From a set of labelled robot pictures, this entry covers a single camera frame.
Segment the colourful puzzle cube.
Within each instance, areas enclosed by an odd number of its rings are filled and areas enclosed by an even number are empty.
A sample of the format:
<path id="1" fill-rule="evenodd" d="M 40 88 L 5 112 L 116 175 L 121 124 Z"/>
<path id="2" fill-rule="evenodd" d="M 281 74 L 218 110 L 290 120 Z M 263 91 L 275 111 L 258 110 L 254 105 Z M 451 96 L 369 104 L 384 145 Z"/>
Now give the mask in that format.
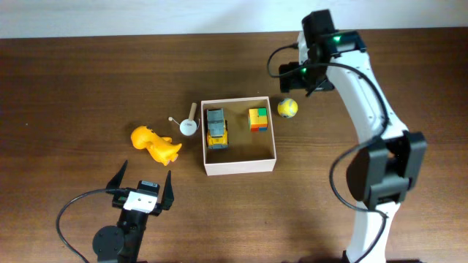
<path id="1" fill-rule="evenodd" d="M 268 130 L 268 111 L 265 107 L 249 109 L 248 117 L 251 132 L 265 132 Z"/>

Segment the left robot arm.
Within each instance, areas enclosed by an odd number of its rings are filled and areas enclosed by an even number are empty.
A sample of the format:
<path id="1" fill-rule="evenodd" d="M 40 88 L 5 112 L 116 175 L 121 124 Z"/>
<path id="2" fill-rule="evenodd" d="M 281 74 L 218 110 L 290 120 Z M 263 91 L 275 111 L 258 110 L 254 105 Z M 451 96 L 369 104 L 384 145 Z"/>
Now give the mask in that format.
<path id="1" fill-rule="evenodd" d="M 121 188 L 121 181 L 128 163 L 106 185 L 106 192 L 113 196 L 112 206 L 120 216 L 115 225 L 102 227 L 95 235 L 92 248 L 98 262 L 136 262 L 148 218 L 169 210 L 174 201 L 171 172 L 167 173 L 163 192 L 160 185 L 141 180 L 136 188 Z"/>

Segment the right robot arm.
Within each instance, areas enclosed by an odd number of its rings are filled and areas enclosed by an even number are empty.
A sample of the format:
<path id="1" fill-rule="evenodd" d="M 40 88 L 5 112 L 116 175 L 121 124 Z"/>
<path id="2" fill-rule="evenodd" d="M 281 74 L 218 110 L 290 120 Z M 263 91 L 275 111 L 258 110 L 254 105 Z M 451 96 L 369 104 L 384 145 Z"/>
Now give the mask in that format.
<path id="1" fill-rule="evenodd" d="M 332 163 L 352 155 L 347 187 L 356 201 L 337 199 L 354 210 L 355 223 L 343 262 L 385 262 L 390 225 L 413 190 L 427 149 L 423 133 L 410 132 L 385 98 L 371 68 L 367 46 L 357 31 L 339 31 L 327 9 L 301 21 L 292 48 L 298 61 L 282 64 L 276 78 L 280 90 L 304 89 L 308 95 L 337 90 L 358 136 L 358 144 Z"/>

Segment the yellow ball with eyes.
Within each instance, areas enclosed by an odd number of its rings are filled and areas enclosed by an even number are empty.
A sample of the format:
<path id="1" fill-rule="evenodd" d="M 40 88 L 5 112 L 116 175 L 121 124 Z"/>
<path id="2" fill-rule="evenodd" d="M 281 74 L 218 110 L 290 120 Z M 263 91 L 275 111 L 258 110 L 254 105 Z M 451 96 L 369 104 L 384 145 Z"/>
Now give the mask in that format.
<path id="1" fill-rule="evenodd" d="M 298 103 L 291 98 L 285 98 L 278 103 L 278 114 L 283 118 L 292 118 L 298 112 Z"/>

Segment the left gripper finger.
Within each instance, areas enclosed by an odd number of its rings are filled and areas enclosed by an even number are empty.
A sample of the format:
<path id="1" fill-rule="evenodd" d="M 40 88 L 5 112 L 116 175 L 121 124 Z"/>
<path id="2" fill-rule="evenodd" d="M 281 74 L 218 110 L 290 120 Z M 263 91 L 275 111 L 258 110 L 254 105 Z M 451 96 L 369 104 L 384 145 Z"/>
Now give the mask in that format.
<path id="1" fill-rule="evenodd" d="M 106 185 L 106 189 L 117 189 L 120 188 L 121 181 L 123 180 L 126 172 L 128 161 L 126 160 L 121 166 L 120 170 L 110 179 Z"/>
<path id="2" fill-rule="evenodd" d="M 161 209 L 169 210 L 174 202 L 174 193 L 171 181 L 171 171 L 167 173 L 165 187 L 162 194 Z"/>

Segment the yellow grey toy truck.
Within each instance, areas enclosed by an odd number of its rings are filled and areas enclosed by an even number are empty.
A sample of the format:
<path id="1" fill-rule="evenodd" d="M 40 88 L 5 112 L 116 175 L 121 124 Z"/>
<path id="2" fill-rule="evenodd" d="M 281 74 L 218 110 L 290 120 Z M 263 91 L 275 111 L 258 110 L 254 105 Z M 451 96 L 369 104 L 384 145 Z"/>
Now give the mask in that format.
<path id="1" fill-rule="evenodd" d="M 210 150 L 228 148 L 227 121 L 222 108 L 206 110 L 206 142 Z"/>

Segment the orange toy dinosaur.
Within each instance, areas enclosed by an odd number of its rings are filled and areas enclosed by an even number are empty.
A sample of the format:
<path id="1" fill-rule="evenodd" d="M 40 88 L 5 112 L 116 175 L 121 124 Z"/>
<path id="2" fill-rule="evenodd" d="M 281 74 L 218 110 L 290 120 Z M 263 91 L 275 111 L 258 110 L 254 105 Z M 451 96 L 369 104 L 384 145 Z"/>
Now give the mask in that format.
<path id="1" fill-rule="evenodd" d="M 137 127 L 130 136 L 132 145 L 138 150 L 147 150 L 152 159 L 164 166 L 178 158 L 182 144 L 173 144 L 171 137 L 160 137 L 147 126 Z"/>

